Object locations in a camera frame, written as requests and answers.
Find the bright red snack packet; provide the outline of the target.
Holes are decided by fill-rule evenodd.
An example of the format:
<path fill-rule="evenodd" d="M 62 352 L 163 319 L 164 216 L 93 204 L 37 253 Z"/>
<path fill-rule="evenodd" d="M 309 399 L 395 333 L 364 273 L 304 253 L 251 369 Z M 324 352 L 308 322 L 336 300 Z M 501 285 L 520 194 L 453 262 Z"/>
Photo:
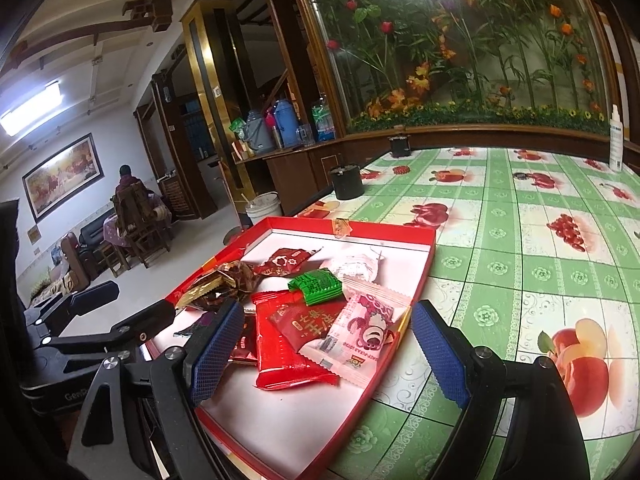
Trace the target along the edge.
<path fill-rule="evenodd" d="M 255 292 L 250 300 L 256 307 L 258 389 L 277 391 L 314 382 L 331 386 L 340 383 L 337 375 L 295 352 L 268 320 L 280 304 L 304 301 L 301 292 Z"/>

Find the brown chocolate snack packet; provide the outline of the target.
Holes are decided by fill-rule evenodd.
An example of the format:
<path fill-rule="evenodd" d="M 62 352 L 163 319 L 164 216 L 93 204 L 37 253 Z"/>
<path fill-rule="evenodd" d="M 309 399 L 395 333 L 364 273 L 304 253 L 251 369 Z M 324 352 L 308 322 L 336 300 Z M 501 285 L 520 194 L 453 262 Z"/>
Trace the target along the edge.
<path fill-rule="evenodd" d="M 241 260 L 221 263 L 190 285 L 178 298 L 175 309 L 217 312 L 227 299 L 242 301 L 254 292 L 260 277 Z"/>

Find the pink bear snack packet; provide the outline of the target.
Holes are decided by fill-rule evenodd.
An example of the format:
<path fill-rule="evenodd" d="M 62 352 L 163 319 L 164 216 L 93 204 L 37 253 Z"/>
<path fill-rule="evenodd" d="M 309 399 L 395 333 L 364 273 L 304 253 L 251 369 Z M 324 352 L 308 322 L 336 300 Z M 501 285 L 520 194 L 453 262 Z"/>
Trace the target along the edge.
<path fill-rule="evenodd" d="M 367 388 L 378 371 L 383 349 L 398 334 L 410 299 L 388 289 L 354 292 L 328 333 L 304 344 L 299 354 L 346 382 Z"/>

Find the red gold-lettered packet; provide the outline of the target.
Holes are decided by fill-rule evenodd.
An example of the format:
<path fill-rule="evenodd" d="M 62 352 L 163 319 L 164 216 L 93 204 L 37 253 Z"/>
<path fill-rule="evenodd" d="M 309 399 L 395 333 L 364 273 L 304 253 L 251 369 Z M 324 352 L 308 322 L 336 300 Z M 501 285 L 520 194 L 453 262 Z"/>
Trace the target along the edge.
<path fill-rule="evenodd" d="M 280 304 L 268 320 L 295 352 L 308 342 L 322 339 L 329 333 L 346 306 L 345 299 L 307 306 L 303 301 Z"/>

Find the green candy wrapper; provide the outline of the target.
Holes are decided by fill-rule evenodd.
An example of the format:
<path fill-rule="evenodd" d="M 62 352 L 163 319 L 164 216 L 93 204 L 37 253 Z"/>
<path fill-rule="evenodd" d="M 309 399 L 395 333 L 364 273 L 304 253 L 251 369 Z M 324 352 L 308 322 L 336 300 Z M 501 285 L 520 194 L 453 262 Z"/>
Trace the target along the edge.
<path fill-rule="evenodd" d="M 288 282 L 290 292 L 301 292 L 307 306 L 334 300 L 343 292 L 342 282 L 329 269 L 314 269 Z"/>

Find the white pink striped snack packet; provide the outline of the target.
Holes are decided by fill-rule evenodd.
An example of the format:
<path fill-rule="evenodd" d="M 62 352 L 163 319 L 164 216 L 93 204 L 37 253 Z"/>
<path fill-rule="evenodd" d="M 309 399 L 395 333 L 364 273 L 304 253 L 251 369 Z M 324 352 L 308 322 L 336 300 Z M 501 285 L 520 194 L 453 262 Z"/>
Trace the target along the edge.
<path fill-rule="evenodd" d="M 407 309 L 410 304 L 409 297 L 376 281 L 383 260 L 380 252 L 361 249 L 323 260 L 320 269 L 328 270 L 341 282 L 342 293 L 346 299 L 356 295 L 368 295 L 393 309 Z"/>

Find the red gift box tray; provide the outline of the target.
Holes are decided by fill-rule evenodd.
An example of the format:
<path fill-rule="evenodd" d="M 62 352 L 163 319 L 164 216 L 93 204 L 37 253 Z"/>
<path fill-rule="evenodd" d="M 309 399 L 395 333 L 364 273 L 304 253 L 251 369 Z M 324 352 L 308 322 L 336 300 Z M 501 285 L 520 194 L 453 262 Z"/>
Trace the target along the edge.
<path fill-rule="evenodd" d="M 415 425 L 420 384 L 376 393 L 402 356 L 412 306 L 435 253 L 431 228 L 270 217 L 244 231 L 177 286 L 175 321 L 153 338 L 158 356 L 207 301 L 238 302 L 233 339 L 196 396 L 196 414 L 224 452 L 267 479 L 367 479 L 401 429 Z"/>

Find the white plastic bucket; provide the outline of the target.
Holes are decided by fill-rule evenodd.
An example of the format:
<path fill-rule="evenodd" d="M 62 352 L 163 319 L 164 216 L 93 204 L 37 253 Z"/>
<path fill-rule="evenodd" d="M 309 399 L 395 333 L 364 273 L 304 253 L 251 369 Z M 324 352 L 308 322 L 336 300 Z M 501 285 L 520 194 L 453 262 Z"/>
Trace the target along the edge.
<path fill-rule="evenodd" d="M 278 193 L 272 191 L 257 195 L 246 204 L 245 212 L 253 224 L 265 218 L 281 217 L 283 210 Z"/>

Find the seated person in background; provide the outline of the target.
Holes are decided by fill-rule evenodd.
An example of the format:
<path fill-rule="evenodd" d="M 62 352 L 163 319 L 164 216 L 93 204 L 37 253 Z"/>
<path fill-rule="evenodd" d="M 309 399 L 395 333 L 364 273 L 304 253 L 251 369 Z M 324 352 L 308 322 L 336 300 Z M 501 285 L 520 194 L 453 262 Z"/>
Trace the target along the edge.
<path fill-rule="evenodd" d="M 128 245 L 133 240 L 155 237 L 170 239 L 171 213 L 162 198 L 132 174 L 129 165 L 118 170 L 119 180 L 112 202 L 116 210 L 116 232 Z"/>

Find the framed landscape painting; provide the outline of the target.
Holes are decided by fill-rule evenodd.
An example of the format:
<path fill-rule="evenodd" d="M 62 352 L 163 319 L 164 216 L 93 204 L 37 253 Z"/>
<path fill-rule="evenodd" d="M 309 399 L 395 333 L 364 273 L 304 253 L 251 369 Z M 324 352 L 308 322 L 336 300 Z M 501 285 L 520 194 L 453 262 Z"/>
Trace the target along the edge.
<path fill-rule="evenodd" d="M 89 185 L 104 171 L 91 132 L 61 148 L 22 177 L 32 218 L 38 223 Z"/>

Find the small black box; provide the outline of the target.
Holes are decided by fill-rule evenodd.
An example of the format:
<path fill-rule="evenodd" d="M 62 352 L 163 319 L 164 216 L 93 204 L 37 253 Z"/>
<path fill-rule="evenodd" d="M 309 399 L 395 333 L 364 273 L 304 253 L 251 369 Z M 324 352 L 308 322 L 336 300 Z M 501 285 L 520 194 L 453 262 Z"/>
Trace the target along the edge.
<path fill-rule="evenodd" d="M 404 134 L 398 134 L 398 136 L 391 136 L 390 141 L 390 154 L 393 158 L 406 158 L 411 155 L 411 146 L 409 137 Z"/>

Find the blue thermos jug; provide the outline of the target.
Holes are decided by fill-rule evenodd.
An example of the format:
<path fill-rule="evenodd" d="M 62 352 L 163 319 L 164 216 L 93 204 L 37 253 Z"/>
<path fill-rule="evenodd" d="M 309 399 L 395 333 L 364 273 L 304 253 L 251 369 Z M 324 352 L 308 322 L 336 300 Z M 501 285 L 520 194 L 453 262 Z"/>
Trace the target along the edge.
<path fill-rule="evenodd" d="M 299 146 L 298 119 L 293 105 L 287 100 L 277 100 L 273 116 L 277 122 L 283 146 L 285 148 Z"/>

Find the ceiling fluorescent light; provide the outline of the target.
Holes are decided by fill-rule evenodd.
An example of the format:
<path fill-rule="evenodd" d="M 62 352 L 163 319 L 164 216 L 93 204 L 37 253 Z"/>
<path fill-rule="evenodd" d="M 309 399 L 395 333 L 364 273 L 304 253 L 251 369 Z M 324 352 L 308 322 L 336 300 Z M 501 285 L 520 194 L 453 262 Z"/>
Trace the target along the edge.
<path fill-rule="evenodd" d="M 1 116 L 1 127 L 8 136 L 18 136 L 38 127 L 55 115 L 63 103 L 60 83 L 53 81 L 30 99 Z"/>

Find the white spray bottle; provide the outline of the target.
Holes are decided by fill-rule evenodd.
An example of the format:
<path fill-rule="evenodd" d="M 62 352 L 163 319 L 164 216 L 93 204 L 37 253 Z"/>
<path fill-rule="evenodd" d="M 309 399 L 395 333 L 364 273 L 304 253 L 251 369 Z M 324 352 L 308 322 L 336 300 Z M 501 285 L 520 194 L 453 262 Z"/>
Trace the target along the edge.
<path fill-rule="evenodd" d="M 624 125 L 618 106 L 613 104 L 610 117 L 610 154 L 608 154 L 608 166 L 612 171 L 621 172 L 623 170 L 623 156 Z"/>

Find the floral glass wall panel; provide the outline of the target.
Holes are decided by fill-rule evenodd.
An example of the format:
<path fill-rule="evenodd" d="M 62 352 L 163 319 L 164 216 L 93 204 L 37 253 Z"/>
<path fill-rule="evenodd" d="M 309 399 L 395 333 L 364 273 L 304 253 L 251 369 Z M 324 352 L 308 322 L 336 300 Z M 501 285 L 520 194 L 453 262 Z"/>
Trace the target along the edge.
<path fill-rule="evenodd" d="M 603 136 L 584 0 L 309 0 L 349 132 L 508 124 Z"/>

